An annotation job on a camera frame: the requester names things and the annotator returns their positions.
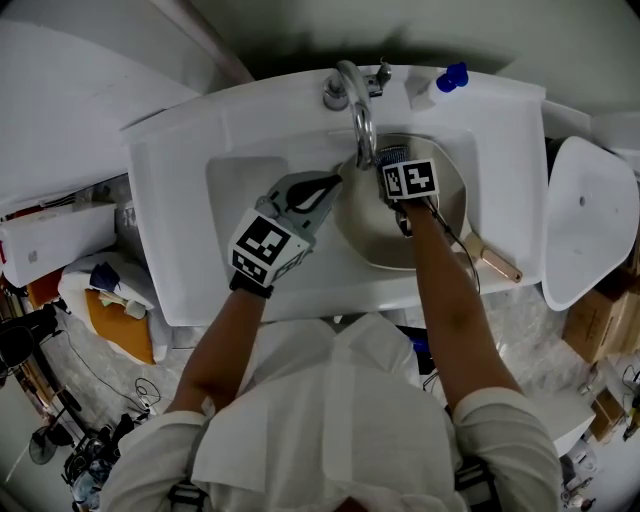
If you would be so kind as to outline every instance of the blue bottle cap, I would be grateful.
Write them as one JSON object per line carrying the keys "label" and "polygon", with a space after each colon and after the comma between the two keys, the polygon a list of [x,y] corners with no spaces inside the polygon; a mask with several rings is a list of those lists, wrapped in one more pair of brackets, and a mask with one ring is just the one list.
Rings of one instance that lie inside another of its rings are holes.
{"label": "blue bottle cap", "polygon": [[457,87],[457,85],[449,79],[446,73],[436,78],[436,85],[442,92],[451,92]]}
{"label": "blue bottle cap", "polygon": [[467,65],[464,62],[452,64],[447,68],[445,73],[452,84],[457,87],[464,87],[469,83],[469,74],[467,73]]}

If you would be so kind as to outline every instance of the white shirt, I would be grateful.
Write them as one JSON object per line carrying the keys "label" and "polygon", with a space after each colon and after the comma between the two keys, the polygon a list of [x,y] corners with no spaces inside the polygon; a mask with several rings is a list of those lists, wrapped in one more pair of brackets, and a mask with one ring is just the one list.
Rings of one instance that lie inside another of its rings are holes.
{"label": "white shirt", "polygon": [[215,510],[324,512],[347,497],[369,511],[464,511],[463,456],[484,459],[502,510],[558,509],[559,463],[532,405],[506,389],[463,399],[453,422],[422,391],[409,340],[378,315],[339,335],[318,320],[261,328],[241,394],[215,415],[175,412],[125,437],[104,512],[170,510],[189,477]]}

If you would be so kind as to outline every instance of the person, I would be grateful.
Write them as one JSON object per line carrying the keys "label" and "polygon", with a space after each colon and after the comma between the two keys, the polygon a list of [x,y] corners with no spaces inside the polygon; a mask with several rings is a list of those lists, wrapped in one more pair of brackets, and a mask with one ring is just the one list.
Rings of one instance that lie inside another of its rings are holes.
{"label": "person", "polygon": [[122,440],[104,512],[558,508],[554,446],[496,350],[474,284],[431,211],[403,207],[451,417],[421,389],[409,340],[380,315],[339,334],[321,320],[260,327],[265,299],[240,287],[167,412]]}

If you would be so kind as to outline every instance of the person's right arm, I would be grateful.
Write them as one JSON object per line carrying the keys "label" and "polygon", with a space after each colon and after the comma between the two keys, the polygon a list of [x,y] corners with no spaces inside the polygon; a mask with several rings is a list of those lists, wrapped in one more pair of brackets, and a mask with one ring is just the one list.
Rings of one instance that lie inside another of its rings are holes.
{"label": "person's right arm", "polygon": [[480,296],[426,205],[403,203],[413,230],[429,348],[451,409],[479,389],[520,392],[491,336]]}

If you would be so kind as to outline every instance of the white pipe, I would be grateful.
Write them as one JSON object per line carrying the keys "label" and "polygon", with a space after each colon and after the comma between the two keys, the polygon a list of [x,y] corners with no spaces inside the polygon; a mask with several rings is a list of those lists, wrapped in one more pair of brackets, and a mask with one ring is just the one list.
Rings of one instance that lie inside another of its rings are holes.
{"label": "white pipe", "polygon": [[188,37],[207,52],[220,70],[238,85],[253,82],[253,77],[217,30],[190,0],[149,0]]}

